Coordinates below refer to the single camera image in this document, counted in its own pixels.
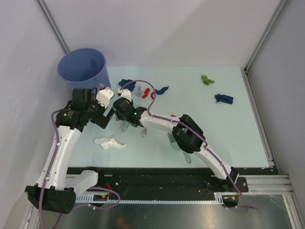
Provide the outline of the green hand brush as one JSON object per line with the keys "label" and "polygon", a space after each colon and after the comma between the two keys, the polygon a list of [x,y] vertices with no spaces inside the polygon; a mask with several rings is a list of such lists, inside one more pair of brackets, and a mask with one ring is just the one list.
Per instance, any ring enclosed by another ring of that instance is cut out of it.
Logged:
{"label": "green hand brush", "polygon": [[170,145],[172,147],[172,149],[176,150],[176,151],[182,151],[183,152],[183,155],[185,157],[185,160],[188,164],[191,163],[191,158],[190,158],[190,155],[186,152],[184,152],[179,146],[178,146],[178,143],[176,142],[174,136],[170,133],[167,134],[168,138],[169,138],[169,141],[170,141]]}

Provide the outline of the blue plastic bucket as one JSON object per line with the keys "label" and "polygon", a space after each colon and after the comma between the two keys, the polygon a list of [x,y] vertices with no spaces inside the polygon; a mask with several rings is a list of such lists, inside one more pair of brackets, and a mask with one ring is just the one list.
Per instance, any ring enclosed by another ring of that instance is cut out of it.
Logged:
{"label": "blue plastic bucket", "polygon": [[57,66],[70,89],[111,87],[105,56],[96,49],[82,48],[65,55]]}

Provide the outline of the green dustpan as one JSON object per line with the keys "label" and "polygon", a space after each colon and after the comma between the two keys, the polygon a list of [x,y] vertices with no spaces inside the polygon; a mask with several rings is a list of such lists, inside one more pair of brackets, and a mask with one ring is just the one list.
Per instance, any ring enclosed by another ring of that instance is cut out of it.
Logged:
{"label": "green dustpan", "polygon": [[126,132],[129,126],[130,126],[130,123],[125,121],[122,126],[122,131]]}

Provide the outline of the green paper scrap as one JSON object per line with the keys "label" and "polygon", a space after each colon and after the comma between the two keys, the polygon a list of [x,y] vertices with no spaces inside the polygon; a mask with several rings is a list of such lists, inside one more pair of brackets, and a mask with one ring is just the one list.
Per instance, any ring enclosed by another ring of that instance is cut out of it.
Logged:
{"label": "green paper scrap", "polygon": [[215,83],[214,80],[209,79],[206,75],[202,75],[201,79],[205,85],[210,85],[210,84]]}

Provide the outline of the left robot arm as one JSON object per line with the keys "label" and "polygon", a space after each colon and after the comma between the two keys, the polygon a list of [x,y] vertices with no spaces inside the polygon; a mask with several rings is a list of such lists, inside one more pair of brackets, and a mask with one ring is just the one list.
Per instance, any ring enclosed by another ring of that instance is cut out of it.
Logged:
{"label": "left robot arm", "polygon": [[111,109],[104,115],[114,93],[109,87],[100,90],[75,88],[67,105],[51,115],[55,130],[53,143],[40,174],[33,186],[26,186],[28,200],[39,211],[68,214],[77,197],[93,188],[99,191],[105,186],[105,178],[94,168],[82,171],[67,181],[69,159],[84,127],[92,122],[105,129],[114,114]]}

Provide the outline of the small dark blue scrap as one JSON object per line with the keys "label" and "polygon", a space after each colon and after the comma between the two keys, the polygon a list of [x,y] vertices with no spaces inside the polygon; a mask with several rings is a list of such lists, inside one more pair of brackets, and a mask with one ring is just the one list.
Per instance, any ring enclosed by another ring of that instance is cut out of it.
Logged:
{"label": "small dark blue scrap", "polygon": [[156,90],[155,90],[155,93],[156,93],[157,95],[162,95],[162,94],[164,94],[168,89],[169,89],[169,86],[165,86],[165,87],[162,87],[160,90],[156,89]]}

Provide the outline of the large dark blue scrap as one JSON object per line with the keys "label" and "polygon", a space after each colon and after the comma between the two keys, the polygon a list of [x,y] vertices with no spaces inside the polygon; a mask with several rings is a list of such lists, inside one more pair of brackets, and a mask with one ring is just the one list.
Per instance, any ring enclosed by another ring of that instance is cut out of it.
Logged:
{"label": "large dark blue scrap", "polygon": [[133,92],[136,86],[136,81],[130,79],[122,79],[118,82],[118,85],[122,89],[128,89],[129,91]]}

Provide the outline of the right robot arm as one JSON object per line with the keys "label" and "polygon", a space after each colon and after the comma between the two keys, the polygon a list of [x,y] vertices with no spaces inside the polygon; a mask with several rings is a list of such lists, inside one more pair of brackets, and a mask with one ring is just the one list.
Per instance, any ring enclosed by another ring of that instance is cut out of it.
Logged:
{"label": "right robot arm", "polygon": [[203,135],[203,130],[190,116],[156,114],[151,112],[149,107],[134,107],[133,102],[126,98],[119,98],[112,107],[117,119],[127,121],[134,127],[154,128],[170,133],[182,151],[195,154],[208,165],[220,180],[220,187],[224,191],[241,194],[241,189],[237,186],[238,171],[213,151]]}

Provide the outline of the grey paper scrap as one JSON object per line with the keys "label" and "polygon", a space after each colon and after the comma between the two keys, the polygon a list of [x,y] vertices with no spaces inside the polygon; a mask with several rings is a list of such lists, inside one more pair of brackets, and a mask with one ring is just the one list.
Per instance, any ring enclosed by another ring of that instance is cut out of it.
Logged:
{"label": "grey paper scrap", "polygon": [[140,86],[140,85],[137,85],[137,86],[136,86],[135,95],[136,95],[136,96],[139,96],[139,97],[142,97],[142,96],[143,96],[143,90],[141,89],[141,86]]}
{"label": "grey paper scrap", "polygon": [[144,129],[142,130],[141,136],[142,136],[142,137],[147,136],[147,128],[144,128]]}

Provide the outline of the white paper scrap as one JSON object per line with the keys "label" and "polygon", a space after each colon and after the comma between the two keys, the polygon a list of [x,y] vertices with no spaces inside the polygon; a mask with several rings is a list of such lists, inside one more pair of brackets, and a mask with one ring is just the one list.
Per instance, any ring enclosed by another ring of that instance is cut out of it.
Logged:
{"label": "white paper scrap", "polygon": [[99,144],[103,149],[108,149],[108,148],[111,148],[111,147],[121,149],[121,148],[124,148],[126,146],[126,144],[121,144],[118,141],[116,141],[115,138],[103,137],[101,139],[95,139],[94,142],[96,144]]}

